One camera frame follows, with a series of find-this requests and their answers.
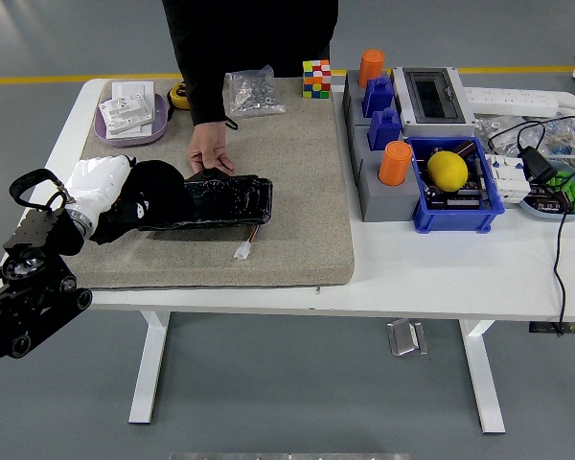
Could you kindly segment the person's right hand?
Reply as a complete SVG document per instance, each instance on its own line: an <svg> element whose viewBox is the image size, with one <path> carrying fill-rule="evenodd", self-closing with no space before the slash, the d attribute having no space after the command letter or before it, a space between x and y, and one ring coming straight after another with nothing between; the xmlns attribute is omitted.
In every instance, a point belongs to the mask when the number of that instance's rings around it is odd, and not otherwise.
<svg viewBox="0 0 575 460"><path fill-rule="evenodd" d="M187 161L193 173L218 169L233 175L235 165L226 153L225 122L199 124L194 127L187 149Z"/></svg>

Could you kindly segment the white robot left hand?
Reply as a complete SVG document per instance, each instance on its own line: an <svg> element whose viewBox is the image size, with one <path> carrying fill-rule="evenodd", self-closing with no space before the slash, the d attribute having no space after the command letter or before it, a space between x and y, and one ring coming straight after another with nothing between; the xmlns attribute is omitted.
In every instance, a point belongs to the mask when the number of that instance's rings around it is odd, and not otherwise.
<svg viewBox="0 0 575 460"><path fill-rule="evenodd" d="M100 214L117 200L131 168L126 155L82 159L76 164L66 182L73 198L66 209L83 225L86 236L94 233Z"/></svg>

